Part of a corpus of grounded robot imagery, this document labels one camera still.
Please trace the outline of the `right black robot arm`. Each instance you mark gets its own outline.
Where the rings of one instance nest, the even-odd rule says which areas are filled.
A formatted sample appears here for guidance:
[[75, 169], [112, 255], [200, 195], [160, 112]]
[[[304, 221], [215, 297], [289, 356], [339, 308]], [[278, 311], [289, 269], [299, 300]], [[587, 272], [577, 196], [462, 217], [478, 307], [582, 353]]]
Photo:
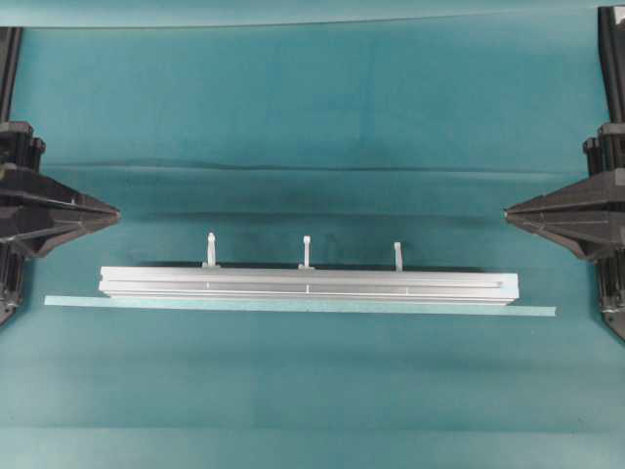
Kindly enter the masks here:
[[595, 266], [605, 325], [624, 336], [624, 8], [599, 7], [598, 48], [609, 121], [587, 139], [589, 176], [505, 210], [506, 221]]

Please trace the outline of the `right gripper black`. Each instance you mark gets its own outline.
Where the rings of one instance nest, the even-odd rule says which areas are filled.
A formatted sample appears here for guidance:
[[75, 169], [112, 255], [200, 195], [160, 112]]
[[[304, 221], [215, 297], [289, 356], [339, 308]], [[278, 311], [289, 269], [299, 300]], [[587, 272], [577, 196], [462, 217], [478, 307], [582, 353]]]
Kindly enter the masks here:
[[597, 262], [596, 274], [604, 323], [624, 327], [624, 214], [612, 211], [545, 212], [581, 209], [624, 201], [624, 126], [587, 139], [583, 151], [591, 177], [533, 197], [505, 210], [506, 221], [532, 235], [568, 249], [575, 257]]

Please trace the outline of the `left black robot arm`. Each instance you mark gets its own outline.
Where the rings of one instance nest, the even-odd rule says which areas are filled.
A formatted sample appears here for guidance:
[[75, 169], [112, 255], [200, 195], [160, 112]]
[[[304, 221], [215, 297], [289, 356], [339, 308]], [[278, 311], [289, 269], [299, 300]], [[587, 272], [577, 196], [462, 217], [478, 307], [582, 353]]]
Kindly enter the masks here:
[[21, 27], [1, 29], [1, 322], [22, 302], [26, 263], [116, 224], [120, 212], [40, 172], [43, 140], [9, 114], [19, 63]]

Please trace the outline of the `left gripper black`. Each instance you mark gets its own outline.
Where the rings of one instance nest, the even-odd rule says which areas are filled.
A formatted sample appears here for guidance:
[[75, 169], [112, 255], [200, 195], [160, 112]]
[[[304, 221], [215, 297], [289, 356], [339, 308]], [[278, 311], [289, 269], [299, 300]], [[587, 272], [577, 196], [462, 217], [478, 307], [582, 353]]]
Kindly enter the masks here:
[[21, 167], [1, 169], [1, 195], [38, 206], [1, 208], [2, 322], [8, 322], [21, 304], [24, 257], [45, 257], [120, 219], [117, 208], [38, 173], [44, 151], [45, 143], [33, 136], [27, 122], [1, 124], [1, 165]]

